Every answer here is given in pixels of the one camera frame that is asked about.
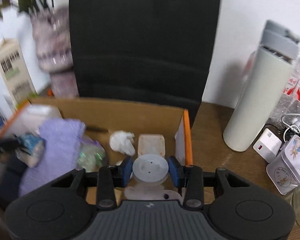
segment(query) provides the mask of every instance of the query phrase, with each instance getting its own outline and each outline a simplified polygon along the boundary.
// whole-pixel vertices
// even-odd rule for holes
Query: white lid
[[[300,137],[298,135],[295,134],[290,139],[281,156],[295,179],[300,183]]]
[[[146,154],[134,161],[132,171],[140,182],[162,183],[167,177],[169,166],[165,158],[156,154]]]
[[[290,59],[295,59],[298,56],[299,43],[300,37],[287,27],[272,20],[267,20],[260,44],[269,49],[274,49]]]

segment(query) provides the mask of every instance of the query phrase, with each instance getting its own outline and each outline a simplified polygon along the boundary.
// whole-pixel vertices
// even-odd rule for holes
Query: white tissue
[[[130,156],[135,155],[136,151],[132,145],[134,134],[125,131],[116,131],[110,135],[109,145],[112,150]]]

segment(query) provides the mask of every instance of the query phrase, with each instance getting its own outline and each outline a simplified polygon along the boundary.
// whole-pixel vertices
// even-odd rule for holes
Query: blue gripper pad
[[[130,181],[131,172],[132,172],[132,158],[130,157],[126,165],[123,167],[123,174],[122,174],[123,187],[127,187]]]
[[[180,187],[180,178],[178,175],[178,168],[181,166],[180,163],[175,158],[170,157],[168,160],[168,166],[173,185],[175,187]]]

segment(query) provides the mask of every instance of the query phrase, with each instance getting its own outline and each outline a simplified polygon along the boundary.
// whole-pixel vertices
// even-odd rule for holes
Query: white cable
[[[287,116],[287,115],[300,116],[300,114],[297,114],[297,113],[295,113],[295,114],[291,113],[291,114],[284,114],[284,115],[282,115],[282,117],[281,117],[281,122],[282,122],[285,126],[288,127],[288,128],[284,131],[284,133],[283,133],[283,140],[284,140],[284,141],[286,141],[286,140],[285,140],[285,135],[286,135],[286,132],[287,132],[289,129],[291,129],[291,130],[294,131],[294,132],[298,132],[298,133],[300,134],[300,129],[299,129],[298,126],[296,126],[296,125],[289,125],[289,124],[287,124],[287,123],[283,120],[283,118],[284,118],[285,116]]]
[[[288,127],[289,127],[289,125],[283,120],[283,118],[284,118],[286,115],[300,116],[300,114],[297,114],[297,113],[295,113],[295,114],[291,113],[291,114],[284,114],[284,115],[282,115],[281,121],[282,121],[283,124],[285,124],[285,125],[288,126]]]
[[[299,130],[299,128],[298,128],[298,126],[296,126],[296,125],[288,125],[289,127],[284,131],[284,133],[283,133],[283,140],[284,141],[286,141],[286,133],[287,133],[287,131],[289,130],[289,129],[291,129],[292,131],[294,131],[295,132],[295,129],[294,129],[294,127],[296,127],[297,128],[297,130],[298,130],[298,132],[299,132],[299,134],[300,134],[300,130]]]

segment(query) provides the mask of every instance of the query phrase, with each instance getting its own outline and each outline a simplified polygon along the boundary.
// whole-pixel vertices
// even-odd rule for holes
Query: tin box
[[[282,195],[300,185],[300,137],[294,135],[284,145],[266,168],[269,178]]]

